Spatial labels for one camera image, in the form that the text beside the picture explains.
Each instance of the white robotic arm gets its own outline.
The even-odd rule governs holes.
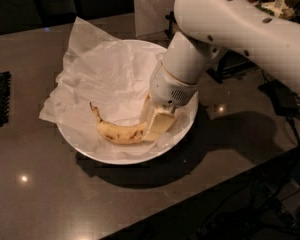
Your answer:
[[[201,72],[226,49],[300,95],[300,24],[272,17],[246,0],[176,0],[174,13],[183,33],[175,35],[152,74],[150,96],[155,103],[186,105]]]

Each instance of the yellow banana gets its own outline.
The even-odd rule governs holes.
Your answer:
[[[90,108],[97,120],[97,129],[101,137],[116,144],[135,144],[142,142],[147,122],[133,126],[120,126],[103,120],[99,109],[90,102]]]

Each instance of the table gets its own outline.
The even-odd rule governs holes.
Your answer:
[[[133,14],[91,23],[134,38]],[[62,71],[71,26],[0,36],[0,72],[12,74],[10,122],[0,128],[0,239],[100,239],[296,145],[257,90],[263,79],[254,70],[221,85],[204,75],[198,119],[167,154],[134,166],[86,159],[38,119]],[[148,39],[166,44],[160,35]]]

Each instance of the white plate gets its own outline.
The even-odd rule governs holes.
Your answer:
[[[157,55],[166,51],[163,47],[149,42],[138,40],[125,40],[124,42],[131,45],[132,50],[138,52],[145,50]],[[140,67],[140,70],[141,74],[142,72],[148,72],[147,74],[149,74],[149,71],[152,72],[153,70],[153,65],[151,65],[151,68],[147,68],[146,66]],[[82,114],[83,116],[81,118],[91,120],[90,127],[83,127],[80,130],[67,127],[67,120],[70,120],[67,118],[64,118],[62,125],[57,124],[57,126],[62,136],[74,149],[91,159],[116,165],[136,164],[158,157],[174,147],[191,128],[198,110],[198,102],[199,98],[196,93],[186,106],[177,109],[176,123],[155,143],[115,145],[102,139],[96,130],[92,112],[87,109],[88,103],[87,107],[74,107],[73,114]]]

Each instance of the white napkin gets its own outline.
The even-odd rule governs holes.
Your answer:
[[[152,43],[118,40],[77,18],[63,71],[56,78],[58,86],[45,101],[39,118],[56,123],[74,148],[99,161],[128,163],[136,156],[149,156],[152,150],[173,146],[174,135],[189,125],[191,109],[187,107],[178,111],[174,129],[161,141],[115,145],[100,137],[89,106],[90,102],[98,106],[102,118],[112,123],[139,123],[151,73],[164,52]]]

